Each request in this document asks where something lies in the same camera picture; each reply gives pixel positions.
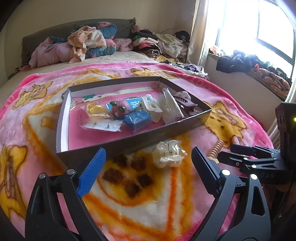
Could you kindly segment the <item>peach spiral hair clip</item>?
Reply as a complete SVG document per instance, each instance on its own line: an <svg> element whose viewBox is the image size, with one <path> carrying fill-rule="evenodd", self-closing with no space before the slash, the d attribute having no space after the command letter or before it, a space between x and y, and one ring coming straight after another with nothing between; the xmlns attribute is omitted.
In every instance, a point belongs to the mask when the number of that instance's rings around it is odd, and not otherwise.
<svg viewBox="0 0 296 241"><path fill-rule="evenodd" d="M218 140L213 147L208 151L207 158L216 160L218 157L218 154L221 152L222 148L224 146L223 140Z"/></svg>

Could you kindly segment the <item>cream pearl hair claw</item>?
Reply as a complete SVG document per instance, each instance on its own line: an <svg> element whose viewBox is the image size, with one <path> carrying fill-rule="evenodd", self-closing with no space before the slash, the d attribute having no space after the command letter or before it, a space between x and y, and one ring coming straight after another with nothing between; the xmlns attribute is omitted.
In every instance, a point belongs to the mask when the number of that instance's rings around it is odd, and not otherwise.
<svg viewBox="0 0 296 241"><path fill-rule="evenodd" d="M152 151L153 163L160 169L178 167L186 156L187 152L181 148L179 140L159 142Z"/></svg>

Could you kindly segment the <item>clear plastic packet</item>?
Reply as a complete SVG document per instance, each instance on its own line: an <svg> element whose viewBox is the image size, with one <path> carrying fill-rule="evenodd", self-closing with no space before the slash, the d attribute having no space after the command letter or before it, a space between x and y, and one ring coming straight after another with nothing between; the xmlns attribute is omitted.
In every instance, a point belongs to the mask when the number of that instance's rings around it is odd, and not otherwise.
<svg viewBox="0 0 296 241"><path fill-rule="evenodd" d="M159 107L163 111L162 119L166 125L184 119L184 115L168 88L162 88L159 97Z"/></svg>

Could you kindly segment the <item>orange black patterned cloth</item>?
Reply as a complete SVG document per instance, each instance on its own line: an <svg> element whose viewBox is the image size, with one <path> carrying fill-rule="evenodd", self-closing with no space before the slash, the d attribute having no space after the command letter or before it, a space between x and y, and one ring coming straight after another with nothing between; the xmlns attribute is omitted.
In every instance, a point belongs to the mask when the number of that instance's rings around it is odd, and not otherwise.
<svg viewBox="0 0 296 241"><path fill-rule="evenodd" d="M256 80L265 85L280 99L285 100L287 98L290 91L290 85L282 77L263 68L253 68L251 73L254 74Z"/></svg>

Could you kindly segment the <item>black cloth on sill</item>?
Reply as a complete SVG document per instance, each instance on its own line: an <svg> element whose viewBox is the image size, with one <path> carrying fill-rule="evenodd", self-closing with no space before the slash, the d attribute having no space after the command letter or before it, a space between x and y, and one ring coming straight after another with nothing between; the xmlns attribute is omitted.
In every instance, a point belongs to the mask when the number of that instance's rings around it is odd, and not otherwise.
<svg viewBox="0 0 296 241"><path fill-rule="evenodd" d="M244 52L234 50L233 55L221 56L216 64L216 70L224 73L248 73L258 68L261 64L256 55L248 55Z"/></svg>

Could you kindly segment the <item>white bag of clothes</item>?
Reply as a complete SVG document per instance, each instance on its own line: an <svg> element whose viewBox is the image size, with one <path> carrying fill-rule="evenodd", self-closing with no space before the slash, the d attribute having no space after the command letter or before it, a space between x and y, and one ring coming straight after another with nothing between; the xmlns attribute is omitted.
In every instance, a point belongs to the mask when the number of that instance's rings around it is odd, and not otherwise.
<svg viewBox="0 0 296 241"><path fill-rule="evenodd" d="M171 66L188 75L194 75L194 76L205 78L205 79L208 78L208 73L205 72L204 67L202 66L189 64L189 63L181 63L181 62L172 63Z"/></svg>

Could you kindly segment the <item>white bow hair clip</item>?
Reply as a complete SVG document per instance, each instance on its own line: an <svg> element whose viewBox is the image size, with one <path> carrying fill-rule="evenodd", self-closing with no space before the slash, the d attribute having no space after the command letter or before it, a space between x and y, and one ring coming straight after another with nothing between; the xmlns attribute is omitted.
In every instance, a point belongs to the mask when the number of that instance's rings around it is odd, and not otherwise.
<svg viewBox="0 0 296 241"><path fill-rule="evenodd" d="M163 111L159 107L158 102L150 94L143 95L140 98L140 109L143 109L144 111L149 113L154 123L158 123L163 114Z"/></svg>

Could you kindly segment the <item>yellow item in bag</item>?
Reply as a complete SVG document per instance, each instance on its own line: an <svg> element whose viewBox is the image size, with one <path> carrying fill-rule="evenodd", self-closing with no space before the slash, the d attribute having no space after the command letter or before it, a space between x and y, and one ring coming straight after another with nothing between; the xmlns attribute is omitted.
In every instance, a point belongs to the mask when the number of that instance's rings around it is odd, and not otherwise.
<svg viewBox="0 0 296 241"><path fill-rule="evenodd" d="M112 119L113 114L110 110L102 104L96 104L94 102L88 102L81 106L89 118L92 119Z"/></svg>

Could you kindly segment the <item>blue small box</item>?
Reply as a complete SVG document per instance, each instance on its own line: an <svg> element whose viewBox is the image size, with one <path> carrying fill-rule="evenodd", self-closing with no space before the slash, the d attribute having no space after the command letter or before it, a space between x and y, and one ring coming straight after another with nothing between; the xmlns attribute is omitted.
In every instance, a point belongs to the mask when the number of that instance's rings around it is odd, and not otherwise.
<svg viewBox="0 0 296 241"><path fill-rule="evenodd" d="M126 114L124 122L133 131L143 128L152 122L152 117L144 110L137 110L132 113Z"/></svg>

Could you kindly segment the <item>cream curtain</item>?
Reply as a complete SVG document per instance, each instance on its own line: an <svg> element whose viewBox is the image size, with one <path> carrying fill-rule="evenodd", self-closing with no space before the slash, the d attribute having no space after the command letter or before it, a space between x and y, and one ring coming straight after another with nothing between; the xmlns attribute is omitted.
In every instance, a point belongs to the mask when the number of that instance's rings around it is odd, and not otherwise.
<svg viewBox="0 0 296 241"><path fill-rule="evenodd" d="M196 1L187 53L187 62L205 67L209 48L215 42L215 6L217 1Z"/></svg>

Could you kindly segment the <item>blue printed card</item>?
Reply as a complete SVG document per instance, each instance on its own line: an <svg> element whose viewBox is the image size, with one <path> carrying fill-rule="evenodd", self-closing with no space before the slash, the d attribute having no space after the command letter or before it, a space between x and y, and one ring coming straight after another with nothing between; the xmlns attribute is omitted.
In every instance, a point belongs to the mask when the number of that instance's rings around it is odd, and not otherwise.
<svg viewBox="0 0 296 241"><path fill-rule="evenodd" d="M124 110L124 113L130 113L139 107L141 100L141 97L118 98L107 102L106 106L109 110L114 109L115 106Z"/></svg>

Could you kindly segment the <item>pile of clothes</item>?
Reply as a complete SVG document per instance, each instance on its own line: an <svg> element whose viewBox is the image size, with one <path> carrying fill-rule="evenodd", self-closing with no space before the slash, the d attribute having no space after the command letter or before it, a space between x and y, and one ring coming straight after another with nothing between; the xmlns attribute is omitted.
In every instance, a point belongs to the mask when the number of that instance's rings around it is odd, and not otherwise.
<svg viewBox="0 0 296 241"><path fill-rule="evenodd" d="M148 29L134 25L130 37L116 38L113 41L120 52L134 51L146 55L158 62L184 63L191 36L186 31L171 34L156 34Z"/></svg>

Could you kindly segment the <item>pink bedding bundle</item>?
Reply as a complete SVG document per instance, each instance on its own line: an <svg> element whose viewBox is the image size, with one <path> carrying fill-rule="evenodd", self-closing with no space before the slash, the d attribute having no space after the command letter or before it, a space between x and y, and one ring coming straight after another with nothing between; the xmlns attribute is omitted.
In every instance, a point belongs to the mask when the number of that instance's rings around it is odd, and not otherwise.
<svg viewBox="0 0 296 241"><path fill-rule="evenodd" d="M29 61L31 69L70 61L72 46L67 42L54 43L52 37L41 42Z"/></svg>

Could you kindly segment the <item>orange floral cloth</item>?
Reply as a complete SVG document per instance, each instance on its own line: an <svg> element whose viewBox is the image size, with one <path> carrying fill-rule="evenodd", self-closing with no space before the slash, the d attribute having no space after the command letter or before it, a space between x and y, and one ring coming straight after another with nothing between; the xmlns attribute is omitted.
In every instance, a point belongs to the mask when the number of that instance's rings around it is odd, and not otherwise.
<svg viewBox="0 0 296 241"><path fill-rule="evenodd" d="M72 46L69 63L82 62L86 52L91 48L105 49L106 40L100 30L95 27L83 26L67 38L67 43Z"/></svg>

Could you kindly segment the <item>dark green headboard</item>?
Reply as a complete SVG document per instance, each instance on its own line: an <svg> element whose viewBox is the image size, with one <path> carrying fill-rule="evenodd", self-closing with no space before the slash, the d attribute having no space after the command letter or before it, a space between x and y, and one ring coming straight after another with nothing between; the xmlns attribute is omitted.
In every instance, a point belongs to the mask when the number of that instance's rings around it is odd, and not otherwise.
<svg viewBox="0 0 296 241"><path fill-rule="evenodd" d="M88 25L90 27L95 26L99 22L110 22L117 27L117 33L115 38L129 38L131 34L131 28L136 25L136 18L133 19L89 19L80 20L69 23L64 23L49 27L31 35L25 36L22 39L22 66L29 63L30 54L39 46L41 42L46 40L48 37L60 37L67 39L67 37L78 30L80 27Z"/></svg>

